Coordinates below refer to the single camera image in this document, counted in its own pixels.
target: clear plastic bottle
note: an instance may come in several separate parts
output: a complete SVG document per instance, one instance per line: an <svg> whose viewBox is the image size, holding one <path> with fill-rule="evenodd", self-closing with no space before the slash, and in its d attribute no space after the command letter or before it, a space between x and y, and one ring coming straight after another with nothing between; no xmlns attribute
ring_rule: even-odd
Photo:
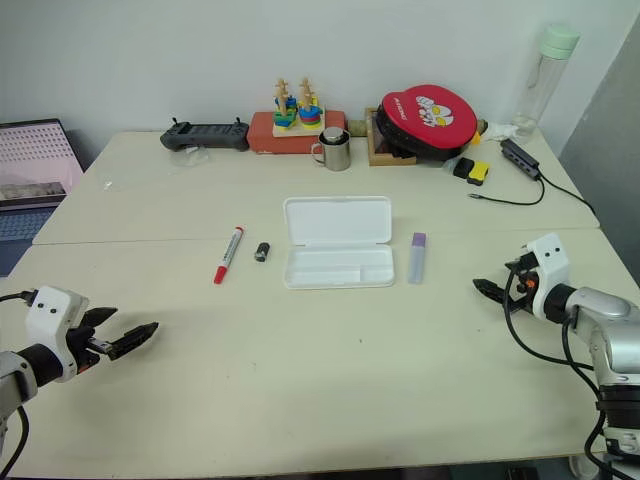
<svg viewBox="0 0 640 480"><path fill-rule="evenodd" d="M526 142L536 129L579 38L577 32L565 25L550 25L545 29L538 55L511 120L518 127L516 139L520 142Z"/></svg>

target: stainless steel mug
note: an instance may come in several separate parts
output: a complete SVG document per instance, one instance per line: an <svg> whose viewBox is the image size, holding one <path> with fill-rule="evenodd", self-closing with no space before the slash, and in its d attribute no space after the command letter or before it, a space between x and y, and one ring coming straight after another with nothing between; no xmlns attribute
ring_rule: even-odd
<svg viewBox="0 0 640 480"><path fill-rule="evenodd" d="M351 165L349 156L349 132L340 127L328 127L318 137L318 143L311 145L313 159L334 172L346 170ZM317 158L314 150L322 147L322 158Z"/></svg>

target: white table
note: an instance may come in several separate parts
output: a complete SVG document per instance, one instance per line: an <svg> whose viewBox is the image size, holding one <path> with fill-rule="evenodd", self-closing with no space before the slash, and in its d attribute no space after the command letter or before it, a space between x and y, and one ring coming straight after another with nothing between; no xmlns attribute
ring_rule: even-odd
<svg viewBox="0 0 640 480"><path fill-rule="evenodd" d="M99 329L105 339L138 323L160 328L129 356L43 388L26 406L31 437L13 474L189 478L580 452L595 421L591 392L570 369L520 350L500 306L471 284L503 283L503 263L549 230L430 234L416 286L405 280L405 233L422 221L396 212L404 233L391 242L389 288L286 290L275 215L267 262L243 239L220 286L211 278L226 238L32 247L3 293L53 284L118 306ZM599 230L558 233L575 286L640 302ZM25 346L25 313L2 304L2 349ZM514 320L532 347L561 354L557 325ZM18 434L13 418L5 454Z"/></svg>
<svg viewBox="0 0 640 480"><path fill-rule="evenodd" d="M506 160L495 142L465 153L491 163L485 185L476 187L424 165L370 168L365 139L353 140L350 169L331 172L309 155L225 149L210 150L210 161L196 167L176 167L191 160L166 150L158 137L149 132L114 136L35 243L227 239L238 224L247 227L254 241L284 241L278 227L282 202L310 195L386 195L393 202L394 234L406 241L412 229L434 233L599 225L584 205L552 188L532 207L468 198L471 192L516 201L539 195L539 184ZM527 150L545 175L577 193L539 133Z"/></svg>

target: black controller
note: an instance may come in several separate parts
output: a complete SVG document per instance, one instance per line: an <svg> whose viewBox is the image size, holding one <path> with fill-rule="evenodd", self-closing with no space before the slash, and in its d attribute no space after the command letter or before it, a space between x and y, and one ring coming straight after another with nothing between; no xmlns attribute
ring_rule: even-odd
<svg viewBox="0 0 640 480"><path fill-rule="evenodd" d="M174 125L160 137L162 145L177 152L185 147L249 149L247 132L249 125L236 118L236 123L192 125L174 118Z"/></svg>

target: green cap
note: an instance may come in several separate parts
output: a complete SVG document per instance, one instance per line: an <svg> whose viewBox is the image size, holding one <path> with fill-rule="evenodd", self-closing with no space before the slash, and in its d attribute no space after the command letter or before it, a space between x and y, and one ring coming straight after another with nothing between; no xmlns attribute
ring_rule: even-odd
<svg viewBox="0 0 640 480"><path fill-rule="evenodd" d="M540 53L556 60L566 60L579 39L580 34L566 25L549 25L540 42Z"/></svg>

